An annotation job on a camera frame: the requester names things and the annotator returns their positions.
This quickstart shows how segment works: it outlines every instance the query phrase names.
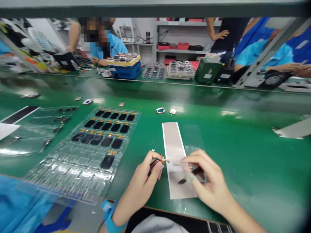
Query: finger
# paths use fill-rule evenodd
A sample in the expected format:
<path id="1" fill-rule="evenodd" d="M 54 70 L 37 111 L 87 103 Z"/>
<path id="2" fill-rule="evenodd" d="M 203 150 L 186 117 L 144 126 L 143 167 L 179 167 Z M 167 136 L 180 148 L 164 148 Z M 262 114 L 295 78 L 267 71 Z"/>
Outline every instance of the finger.
<path id="1" fill-rule="evenodd" d="M 162 155 L 160 155 L 159 153 L 156 153 L 154 151 L 149 151 L 143 161 L 143 166 L 144 167 L 148 167 L 150 166 L 151 162 L 153 159 L 159 159 L 159 160 L 162 160 Z"/>
<path id="2" fill-rule="evenodd" d="M 160 174 L 158 175 L 158 180 L 160 180 L 160 178 L 161 178 L 162 171 L 163 171 L 163 169 L 160 171 Z"/>
<path id="3" fill-rule="evenodd" d="M 218 168 L 219 166 L 217 165 L 217 163 L 214 162 L 214 160 L 211 159 L 211 157 L 209 157 L 205 151 L 198 149 L 194 152 L 192 152 L 190 155 L 201 155 L 207 162 L 209 162 L 213 167 Z"/>
<path id="4" fill-rule="evenodd" d="M 213 181 L 216 168 L 209 164 L 201 155 L 189 155 L 181 160 L 182 163 L 198 163 L 200 167 L 204 170 L 209 180 Z"/>
<path id="5" fill-rule="evenodd" d="M 152 170 L 152 173 L 150 174 L 149 178 L 147 179 L 145 183 L 145 187 L 150 191 L 153 190 L 156 181 L 158 180 L 160 171 L 164 168 L 164 165 L 160 162 L 158 162 L 155 167 Z"/>
<path id="6" fill-rule="evenodd" d="M 198 196 L 205 193 L 204 186 L 201 184 L 201 182 L 198 180 L 198 178 L 195 177 L 195 175 L 191 173 L 191 169 L 188 167 L 185 167 L 185 166 L 183 166 L 182 169 L 187 173 L 186 179 L 188 182 L 190 182 L 192 184 L 192 186 L 195 189 Z"/>

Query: green workbench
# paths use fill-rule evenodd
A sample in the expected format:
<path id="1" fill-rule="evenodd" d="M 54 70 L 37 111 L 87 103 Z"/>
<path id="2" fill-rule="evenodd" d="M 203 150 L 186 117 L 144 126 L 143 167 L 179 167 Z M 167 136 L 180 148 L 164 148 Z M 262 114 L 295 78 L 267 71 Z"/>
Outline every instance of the green workbench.
<path id="1" fill-rule="evenodd" d="M 164 154 L 162 122 L 195 125 L 201 135 L 191 135 L 222 168 L 235 199 L 268 232 L 297 232 L 308 210 L 311 177 L 311 138 L 278 137 L 282 128 L 311 114 L 311 95 L 263 92 L 178 83 L 154 83 L 96 79 L 67 75 L 0 72 L 0 119 L 26 105 L 41 107 L 80 105 L 79 110 L 48 146 L 33 156 L 0 158 L 0 173 L 21 178 L 39 163 L 97 106 L 117 107 L 142 113 L 107 198 L 120 198 L 146 153 Z M 20 98 L 39 92 L 36 99 Z M 82 105 L 74 101 L 92 98 Z M 156 114 L 156 108 L 167 112 Z M 176 115 L 168 111 L 174 108 Z M 162 173 L 147 206 L 225 222 L 199 199 L 170 200 L 167 171 Z"/>

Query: black strip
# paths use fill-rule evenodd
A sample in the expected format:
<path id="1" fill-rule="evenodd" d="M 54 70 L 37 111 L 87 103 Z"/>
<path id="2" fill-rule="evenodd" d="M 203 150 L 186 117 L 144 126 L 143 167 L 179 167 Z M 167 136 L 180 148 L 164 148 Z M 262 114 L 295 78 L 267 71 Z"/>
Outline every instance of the black strip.
<path id="1" fill-rule="evenodd" d="M 15 122 L 19 121 L 21 118 L 25 117 L 27 114 L 31 113 L 32 111 L 38 108 L 39 108 L 38 106 L 28 106 L 22 110 L 19 110 L 17 113 L 10 116 L 9 118 L 1 121 L 1 123 L 14 124 Z"/>

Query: metal frame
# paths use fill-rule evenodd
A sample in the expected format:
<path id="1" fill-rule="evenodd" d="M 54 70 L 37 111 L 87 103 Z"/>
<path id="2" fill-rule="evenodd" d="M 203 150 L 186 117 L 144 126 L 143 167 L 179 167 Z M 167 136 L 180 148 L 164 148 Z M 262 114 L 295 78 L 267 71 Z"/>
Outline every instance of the metal frame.
<path id="1" fill-rule="evenodd" d="M 307 0 L 0 0 L 0 16 L 268 17 L 309 16 Z"/>
<path id="2" fill-rule="evenodd" d="M 311 117 L 282 129 L 273 129 L 280 137 L 303 139 L 304 136 L 311 134 Z"/>
<path id="3" fill-rule="evenodd" d="M 308 19 L 308 17 L 299 17 L 291 19 L 285 28 L 268 44 L 257 60 L 249 67 L 245 74 L 237 81 L 234 87 L 244 87 L 244 82 L 248 78 L 255 77 L 264 65 L 270 60 L 275 52 L 298 30 Z"/>

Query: equipment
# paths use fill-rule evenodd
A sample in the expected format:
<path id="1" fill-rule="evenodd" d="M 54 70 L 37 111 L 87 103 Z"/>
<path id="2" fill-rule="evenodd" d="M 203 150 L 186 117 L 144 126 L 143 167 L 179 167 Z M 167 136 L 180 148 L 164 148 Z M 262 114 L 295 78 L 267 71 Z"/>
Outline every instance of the equipment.
<path id="1" fill-rule="evenodd" d="M 195 80 L 198 83 L 213 83 L 220 69 L 223 67 L 221 62 L 213 62 L 213 58 L 202 57 L 197 71 L 195 72 Z"/>

